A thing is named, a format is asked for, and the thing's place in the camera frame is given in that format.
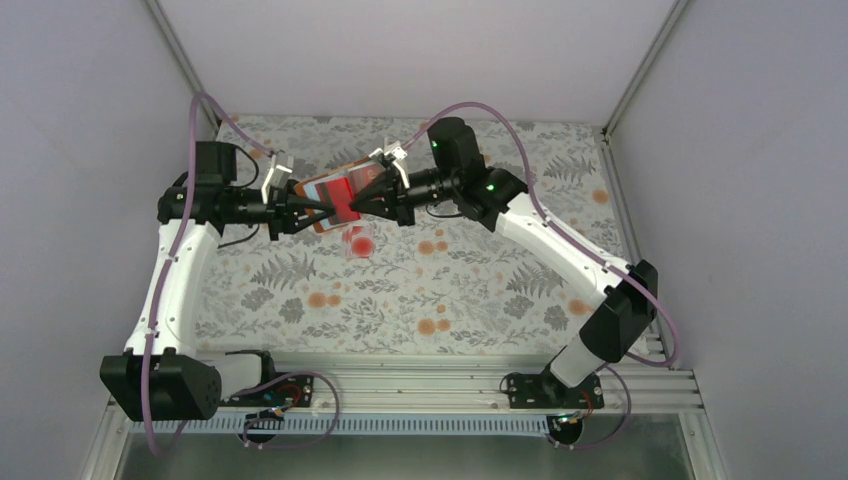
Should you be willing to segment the dark red credit card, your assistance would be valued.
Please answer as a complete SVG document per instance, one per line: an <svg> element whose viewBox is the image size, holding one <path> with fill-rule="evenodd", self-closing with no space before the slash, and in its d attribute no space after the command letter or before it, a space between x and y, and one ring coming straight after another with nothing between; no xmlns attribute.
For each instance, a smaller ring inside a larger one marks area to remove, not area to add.
<svg viewBox="0 0 848 480"><path fill-rule="evenodd" d="M358 221L361 216L351 209L353 190L347 177L330 179L317 187L324 200L330 203L335 214L331 217L332 225L346 224Z"/></svg>

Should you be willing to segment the grey red striped card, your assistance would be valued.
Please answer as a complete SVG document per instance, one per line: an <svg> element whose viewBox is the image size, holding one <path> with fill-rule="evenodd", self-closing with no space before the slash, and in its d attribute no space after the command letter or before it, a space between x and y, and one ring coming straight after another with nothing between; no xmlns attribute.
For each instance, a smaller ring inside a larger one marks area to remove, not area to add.
<svg viewBox="0 0 848 480"><path fill-rule="evenodd" d="M315 188L322 202L332 203L339 208L347 208L353 197L347 177L324 180L317 183Z"/></svg>

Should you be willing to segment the brown leather card holder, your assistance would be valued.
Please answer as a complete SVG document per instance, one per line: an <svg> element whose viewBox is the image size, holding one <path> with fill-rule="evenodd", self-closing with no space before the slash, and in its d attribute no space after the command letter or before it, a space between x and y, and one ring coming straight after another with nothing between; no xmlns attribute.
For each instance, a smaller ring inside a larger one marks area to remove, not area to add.
<svg viewBox="0 0 848 480"><path fill-rule="evenodd" d="M384 167L379 162L363 158L298 183L294 187L298 195L331 204L336 211L317 222L313 226L315 232L324 233L360 220L361 215L350 208L350 203L383 171Z"/></svg>

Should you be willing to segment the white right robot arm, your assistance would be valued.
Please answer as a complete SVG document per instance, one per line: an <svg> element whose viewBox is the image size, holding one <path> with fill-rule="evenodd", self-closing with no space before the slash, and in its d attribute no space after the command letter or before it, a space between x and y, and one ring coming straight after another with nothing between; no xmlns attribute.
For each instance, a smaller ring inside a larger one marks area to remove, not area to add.
<svg viewBox="0 0 848 480"><path fill-rule="evenodd" d="M656 318L657 270L647 261L630 264L559 225L525 181L486 165L464 120L436 120L427 136L433 168L410 173L406 147L386 145L376 154L384 171L353 197L351 209L407 226L416 208L452 201L464 218L534 254L592 308L578 334L545 367L545 380L575 388L619 362Z"/></svg>

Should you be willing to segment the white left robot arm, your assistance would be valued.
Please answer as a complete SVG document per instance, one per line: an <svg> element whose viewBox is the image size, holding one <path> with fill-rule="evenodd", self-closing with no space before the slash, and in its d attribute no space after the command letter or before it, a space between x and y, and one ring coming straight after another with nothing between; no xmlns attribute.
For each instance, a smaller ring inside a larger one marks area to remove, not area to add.
<svg viewBox="0 0 848 480"><path fill-rule="evenodd" d="M239 150L231 143L196 142L193 166L158 201L157 259L139 321L122 353L104 357L99 371L134 422L207 420L223 400L276 375L266 351L198 358L201 283L226 227L264 225L276 241L335 209L298 195L282 165L274 166L267 186L237 185Z"/></svg>

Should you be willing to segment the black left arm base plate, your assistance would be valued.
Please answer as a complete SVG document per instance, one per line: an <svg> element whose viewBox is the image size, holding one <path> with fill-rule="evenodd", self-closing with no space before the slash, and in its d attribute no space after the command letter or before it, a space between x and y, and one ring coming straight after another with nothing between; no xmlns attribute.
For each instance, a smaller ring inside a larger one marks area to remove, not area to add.
<svg viewBox="0 0 848 480"><path fill-rule="evenodd" d="M252 408L308 408L311 406L315 377L299 374L264 390L235 395L223 400L223 406Z"/></svg>

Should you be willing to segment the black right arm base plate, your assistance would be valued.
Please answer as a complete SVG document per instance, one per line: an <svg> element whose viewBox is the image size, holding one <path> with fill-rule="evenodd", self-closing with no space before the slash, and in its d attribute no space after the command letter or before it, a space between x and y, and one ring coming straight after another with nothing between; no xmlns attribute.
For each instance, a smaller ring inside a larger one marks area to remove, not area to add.
<svg viewBox="0 0 848 480"><path fill-rule="evenodd" d="M512 372L499 382L511 409L600 409L605 406L597 374L590 374L577 387L567 387L550 373Z"/></svg>

